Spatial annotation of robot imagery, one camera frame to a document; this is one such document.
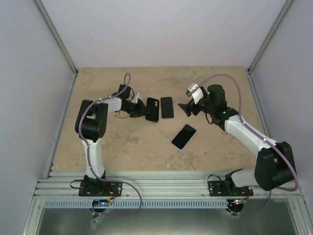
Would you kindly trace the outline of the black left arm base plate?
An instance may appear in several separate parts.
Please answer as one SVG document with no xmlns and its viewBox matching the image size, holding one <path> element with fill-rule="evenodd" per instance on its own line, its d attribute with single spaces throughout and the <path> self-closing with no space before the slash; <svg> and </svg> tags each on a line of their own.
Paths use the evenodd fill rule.
<svg viewBox="0 0 313 235">
<path fill-rule="evenodd" d="M 122 183 L 117 182 L 104 182 L 94 181 L 87 182 L 83 181 L 80 185 L 79 196 L 106 196 L 106 197 L 120 197 L 122 192 Z"/>
</svg>

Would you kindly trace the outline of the black phone case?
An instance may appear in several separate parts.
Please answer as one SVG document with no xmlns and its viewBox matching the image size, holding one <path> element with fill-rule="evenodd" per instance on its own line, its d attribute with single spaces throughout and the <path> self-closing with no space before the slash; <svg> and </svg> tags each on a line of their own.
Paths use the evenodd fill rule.
<svg viewBox="0 0 313 235">
<path fill-rule="evenodd" d="M 159 121 L 159 100 L 148 97 L 146 107 L 149 113 L 145 116 L 145 119 L 151 122 L 158 122 Z"/>
</svg>

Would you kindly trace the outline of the black phone with white edge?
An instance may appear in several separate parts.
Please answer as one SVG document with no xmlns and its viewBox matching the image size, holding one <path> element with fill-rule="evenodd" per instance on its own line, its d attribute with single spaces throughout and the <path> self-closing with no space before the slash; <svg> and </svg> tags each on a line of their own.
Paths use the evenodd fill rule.
<svg viewBox="0 0 313 235">
<path fill-rule="evenodd" d="M 179 150 L 183 150 L 196 134 L 196 129 L 189 124 L 184 125 L 171 140 L 171 144 Z"/>
</svg>

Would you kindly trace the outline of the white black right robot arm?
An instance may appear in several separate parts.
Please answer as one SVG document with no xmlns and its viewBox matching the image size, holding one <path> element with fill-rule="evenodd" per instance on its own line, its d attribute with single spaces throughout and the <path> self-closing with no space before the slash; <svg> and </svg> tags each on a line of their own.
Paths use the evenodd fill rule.
<svg viewBox="0 0 313 235">
<path fill-rule="evenodd" d="M 236 195 L 245 186 L 258 186 L 265 191 L 281 188 L 294 181 L 296 170 L 292 148 L 287 142 L 277 142 L 249 125 L 233 108 L 228 107 L 225 91 L 221 85 L 210 85 L 207 89 L 191 84 L 186 94 L 191 97 L 187 104 L 179 104 L 187 116 L 200 112 L 210 117 L 209 124 L 237 138 L 256 157 L 252 170 L 235 170 L 226 177 L 224 189 Z"/>
</svg>

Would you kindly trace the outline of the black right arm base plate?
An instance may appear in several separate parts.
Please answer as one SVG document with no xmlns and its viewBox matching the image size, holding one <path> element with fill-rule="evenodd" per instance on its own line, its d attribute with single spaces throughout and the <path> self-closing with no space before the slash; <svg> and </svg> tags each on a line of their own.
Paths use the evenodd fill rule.
<svg viewBox="0 0 313 235">
<path fill-rule="evenodd" d="M 208 189 L 210 196 L 240 196 L 248 197 L 253 196 L 254 192 L 252 187 L 237 187 L 233 183 L 226 181 L 208 181 Z"/>
</svg>

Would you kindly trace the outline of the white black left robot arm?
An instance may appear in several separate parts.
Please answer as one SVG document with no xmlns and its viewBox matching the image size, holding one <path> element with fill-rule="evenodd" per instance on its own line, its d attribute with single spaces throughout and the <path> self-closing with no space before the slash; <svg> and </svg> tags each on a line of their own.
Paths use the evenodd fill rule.
<svg viewBox="0 0 313 235">
<path fill-rule="evenodd" d="M 131 87 L 121 84 L 118 92 L 107 98 L 82 101 L 75 123 L 75 132 L 82 140 L 87 163 L 81 191 L 92 191 L 95 195 L 103 195 L 107 191 L 101 141 L 106 132 L 108 114 L 123 111 L 131 118 L 140 118 L 151 113 L 142 101 L 142 94 L 138 93 L 129 100 L 131 91 Z"/>
</svg>

